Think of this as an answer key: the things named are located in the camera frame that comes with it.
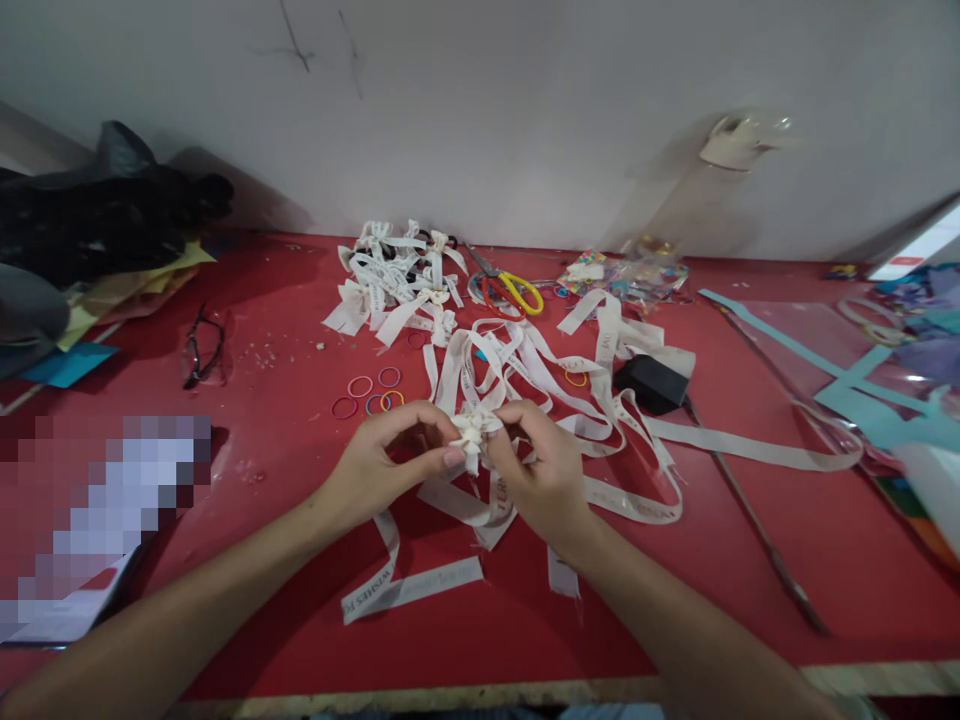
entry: red table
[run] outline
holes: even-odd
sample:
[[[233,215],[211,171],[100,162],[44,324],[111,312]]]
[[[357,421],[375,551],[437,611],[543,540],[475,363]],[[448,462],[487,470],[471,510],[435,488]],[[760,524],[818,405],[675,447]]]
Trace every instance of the red table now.
[[[23,433],[40,414],[209,415],[221,428],[209,497],[152,543],[136,592],[155,590],[196,567],[321,483],[363,419],[362,408],[348,420],[330,416],[350,378],[395,365],[403,370],[398,389],[408,400],[427,396],[421,355],[403,336],[378,357],[368,328],[351,338],[321,325],[345,277],[336,256],[340,242],[347,241],[237,236],[217,265],[205,266],[153,317],[113,335],[109,343],[121,348],[117,357],[72,390],[45,389],[13,416]],[[484,253],[531,280],[557,277],[575,256]],[[857,287],[820,280],[824,266],[814,263],[694,260],[691,268],[692,289],[738,300],[831,302]],[[204,301],[234,313],[228,341],[233,374],[225,387],[185,392],[184,334]],[[561,336],[556,325],[568,301],[547,293],[546,305],[535,322],[555,352],[592,357],[595,324]],[[484,315],[468,305],[458,321],[469,326]],[[697,353],[690,394],[708,427],[768,442],[804,442],[776,378],[710,304],[665,305],[652,321],[666,329],[668,344]],[[321,342],[326,347],[317,350]],[[272,367],[260,367],[256,355],[270,352]],[[20,389],[9,383],[4,399]],[[578,392],[586,396],[587,390]],[[560,408],[555,416],[568,413]],[[821,638],[784,594],[710,456],[670,449],[688,482],[679,522],[655,527],[598,512],[825,690],[957,692],[960,584],[923,552],[865,479],[855,471],[807,473],[728,459],[834,633]],[[588,460],[586,471],[616,475],[625,486],[655,496],[646,479],[625,480],[633,452],[628,447],[609,460]],[[469,528],[413,496],[398,501],[395,517],[404,574],[477,552]],[[331,706],[426,709],[656,695],[654,668],[642,650],[588,587],[579,611],[552,594],[544,558],[543,543],[518,520],[494,552],[482,553],[486,582],[344,627],[340,598],[385,559],[369,523],[288,583],[200,675],[179,712],[307,714]],[[49,656],[0,652],[0,686],[27,676]]]

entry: table edge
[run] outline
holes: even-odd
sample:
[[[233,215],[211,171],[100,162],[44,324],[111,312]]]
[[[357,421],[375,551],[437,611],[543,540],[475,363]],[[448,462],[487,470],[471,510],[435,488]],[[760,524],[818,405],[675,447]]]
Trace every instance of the table edge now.
[[[815,687],[831,696],[960,695],[960,660],[811,665],[801,671]],[[506,705],[662,702],[663,699],[662,681],[657,676],[648,676],[197,700],[177,704],[166,717],[200,720],[304,716],[324,711],[338,714],[362,710],[428,712]]]

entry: hand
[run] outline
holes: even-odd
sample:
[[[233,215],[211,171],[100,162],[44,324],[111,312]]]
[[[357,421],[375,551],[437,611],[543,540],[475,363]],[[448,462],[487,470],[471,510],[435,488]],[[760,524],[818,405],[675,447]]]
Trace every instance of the hand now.
[[[357,428],[330,477],[307,504],[341,535],[386,510],[414,485],[461,464],[463,451],[446,447],[459,439],[446,413],[426,400],[374,415]],[[422,454],[403,464],[387,454],[403,449]]]
[[[488,438],[487,456],[523,519],[563,556],[595,517],[587,505],[579,443],[531,400],[509,403],[494,413],[507,428]],[[535,463],[521,464],[510,444],[511,431],[530,440]]]

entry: colorful rubber band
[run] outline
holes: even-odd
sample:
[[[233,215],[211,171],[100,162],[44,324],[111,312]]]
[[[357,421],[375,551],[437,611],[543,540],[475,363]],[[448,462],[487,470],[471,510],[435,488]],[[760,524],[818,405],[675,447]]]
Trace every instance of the colorful rubber band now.
[[[367,398],[367,405],[366,405],[367,415],[374,415],[374,414],[379,415],[379,414],[380,414],[380,413],[372,413],[372,412],[370,412],[370,401],[373,400],[374,398],[377,398],[377,397],[378,397],[378,398],[383,398],[383,395],[380,395],[380,394],[378,393],[378,394],[376,394],[376,395],[371,395],[370,397]],[[393,407],[393,401],[390,400],[390,398],[387,398],[387,410],[389,410],[389,409],[392,408],[392,407]]]
[[[387,391],[383,394],[383,396],[380,398],[380,408],[381,408],[384,412],[386,412],[387,410],[389,410],[390,407],[393,407],[393,404],[392,404],[392,403],[391,403],[390,407],[383,407],[383,401],[384,401],[384,400],[386,400],[387,402],[390,402],[390,400],[387,398],[387,395],[397,395],[397,396],[400,397],[400,404],[401,404],[401,405],[406,405],[406,404],[407,404],[407,401],[403,399],[403,393],[398,392],[398,391],[396,391],[396,390],[387,390]]]
[[[583,387],[584,385],[587,384],[587,381],[590,379],[590,376],[587,375],[586,373],[582,373],[582,374],[583,374],[583,382],[575,383],[573,380],[570,379],[570,371],[569,370],[563,371],[563,376],[567,379],[567,382],[573,385],[574,387]]]
[[[414,337],[419,337],[419,338],[420,338],[420,344],[419,344],[419,345],[414,345],[412,342],[410,342],[410,338],[414,338]],[[424,334],[423,334],[422,332],[420,332],[419,330],[414,330],[412,333],[410,333],[409,335],[407,335],[407,345],[409,345],[410,347],[412,347],[414,350],[419,350],[420,348],[422,348],[422,347],[423,347],[424,345],[426,345],[426,344],[427,344],[427,336],[424,335]]]
[[[397,374],[397,381],[396,381],[393,385],[387,385],[387,384],[383,381],[383,374],[384,374],[387,370],[393,370],[393,371]],[[401,380],[402,378],[403,378],[403,375],[400,374],[400,368],[395,368],[395,367],[384,368],[383,370],[381,370],[381,371],[377,374],[377,382],[379,382],[379,383],[380,383],[381,385],[383,385],[384,387],[396,387],[397,385],[400,384],[400,380]]]
[[[368,387],[362,393],[355,393],[353,391],[353,384],[357,380],[366,380],[368,383],[370,383],[370,387]],[[353,380],[347,383],[347,395],[349,395],[350,397],[366,397],[367,395],[370,394],[371,390],[373,390],[373,378],[371,378],[369,375],[358,375]]]
[[[334,412],[334,408],[337,406],[337,404],[341,400],[346,400],[347,402],[353,403],[353,410],[348,412],[346,415],[337,415],[337,413]],[[334,400],[333,405],[330,406],[330,414],[333,415],[337,420],[346,420],[348,417],[353,417],[356,414],[358,407],[359,405],[357,405],[357,401],[354,400],[352,397],[350,397],[349,395],[341,395],[336,400]]]

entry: black plastic bag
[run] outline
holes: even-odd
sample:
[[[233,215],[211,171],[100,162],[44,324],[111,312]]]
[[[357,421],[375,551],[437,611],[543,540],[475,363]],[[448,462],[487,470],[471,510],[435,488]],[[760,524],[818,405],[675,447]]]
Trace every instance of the black plastic bag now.
[[[230,213],[232,197],[223,176],[192,181],[157,164],[128,127],[107,122],[87,167],[36,177],[0,169],[0,263],[59,289],[163,267],[191,232]]]

